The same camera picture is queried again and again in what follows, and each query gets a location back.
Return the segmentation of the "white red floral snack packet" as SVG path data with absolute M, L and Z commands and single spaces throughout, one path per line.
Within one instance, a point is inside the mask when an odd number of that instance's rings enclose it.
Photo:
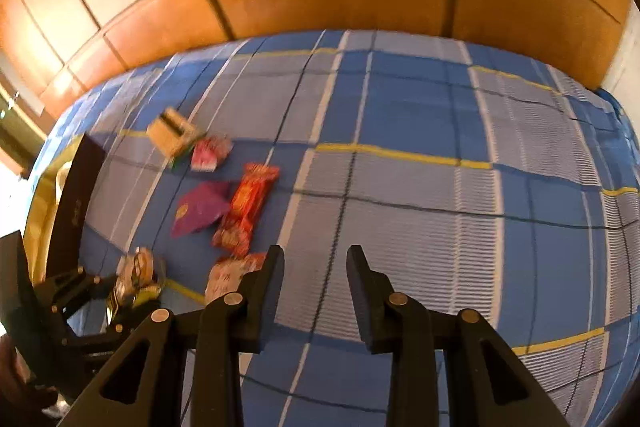
M 259 271 L 267 254 L 247 254 L 245 257 L 220 257 L 209 272 L 205 289 L 205 303 L 208 305 L 219 297 L 237 291 L 245 274 Z

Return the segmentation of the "long red snack packet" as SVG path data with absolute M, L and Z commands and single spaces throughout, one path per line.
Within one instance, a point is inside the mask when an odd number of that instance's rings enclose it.
M 257 162 L 244 166 L 243 176 L 236 188 L 229 211 L 222 218 L 212 244 L 231 257 L 244 258 L 250 252 L 254 228 L 262 214 L 262 207 L 280 176 L 280 168 Z

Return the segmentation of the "purple snack packet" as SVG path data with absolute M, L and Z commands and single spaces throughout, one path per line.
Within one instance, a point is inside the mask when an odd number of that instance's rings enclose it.
M 206 181 L 198 184 L 178 202 L 172 237 L 181 237 L 208 228 L 230 209 L 230 182 Z

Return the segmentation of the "beige wafer snack pack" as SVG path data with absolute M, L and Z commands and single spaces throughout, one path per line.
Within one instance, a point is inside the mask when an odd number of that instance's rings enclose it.
M 203 138 L 205 132 L 194 126 L 173 107 L 166 107 L 146 127 L 146 135 L 157 150 L 162 153 L 169 166 L 190 153 L 194 144 Z

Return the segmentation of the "pink snack packet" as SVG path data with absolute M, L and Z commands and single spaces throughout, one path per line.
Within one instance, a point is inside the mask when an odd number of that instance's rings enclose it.
M 233 143 L 224 135 L 206 136 L 195 142 L 191 155 L 191 169 L 214 172 L 228 158 Z

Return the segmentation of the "blue plaid bed sheet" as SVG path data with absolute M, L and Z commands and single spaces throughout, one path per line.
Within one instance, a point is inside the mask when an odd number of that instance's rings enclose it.
M 115 77 L 66 109 L 32 173 L 77 135 L 98 142 L 80 261 L 110 274 L 149 247 L 183 312 L 220 250 L 210 230 L 171 233 L 206 174 L 146 136 L 168 107 L 231 139 L 214 179 L 280 171 L 252 238 L 283 248 L 285 276 L 265 351 L 241 360 L 247 425 L 384 424 L 390 358 L 358 334 L 356 244 L 424 307 L 483 314 L 570 425 L 603 425 L 638 377 L 639 151 L 612 95 L 529 57 L 389 31 L 255 38 Z

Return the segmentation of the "black and gold snack packet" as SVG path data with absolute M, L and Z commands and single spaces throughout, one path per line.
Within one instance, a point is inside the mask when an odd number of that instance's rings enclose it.
M 166 281 L 165 263 L 151 249 L 137 247 L 120 257 L 116 280 L 106 299 L 106 321 L 115 324 L 129 312 L 160 299 Z

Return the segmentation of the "gold tin box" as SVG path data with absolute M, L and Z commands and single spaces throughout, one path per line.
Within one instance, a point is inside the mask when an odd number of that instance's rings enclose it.
M 33 284 L 78 267 L 82 229 L 104 159 L 101 145 L 77 135 L 40 176 L 23 236 Z

